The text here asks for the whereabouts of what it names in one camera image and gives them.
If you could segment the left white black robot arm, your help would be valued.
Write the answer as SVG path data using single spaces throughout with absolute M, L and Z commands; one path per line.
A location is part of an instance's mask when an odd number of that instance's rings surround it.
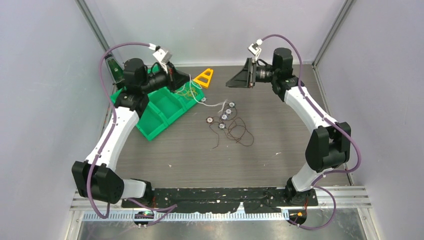
M 85 160 L 74 162 L 71 173 L 81 197 L 108 204 L 134 198 L 141 207 L 148 207 L 154 199 L 151 183 L 118 176 L 115 172 L 118 158 L 130 132 L 147 109 L 149 94 L 163 88 L 174 92 L 188 83 L 191 76 L 171 62 L 152 71 L 140 58 L 127 60 L 122 75 L 112 119 Z

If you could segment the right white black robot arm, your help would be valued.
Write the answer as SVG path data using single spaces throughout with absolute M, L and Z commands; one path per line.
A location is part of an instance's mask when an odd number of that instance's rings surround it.
M 305 164 L 289 178 L 283 199 L 290 205 L 304 203 L 316 180 L 346 163 L 350 158 L 351 127 L 338 122 L 317 105 L 307 88 L 293 74 L 293 55 L 290 49 L 273 51 L 272 63 L 249 57 L 241 71 L 226 82 L 229 88 L 253 88 L 256 83 L 270 83 L 272 91 L 291 107 L 311 133 Z

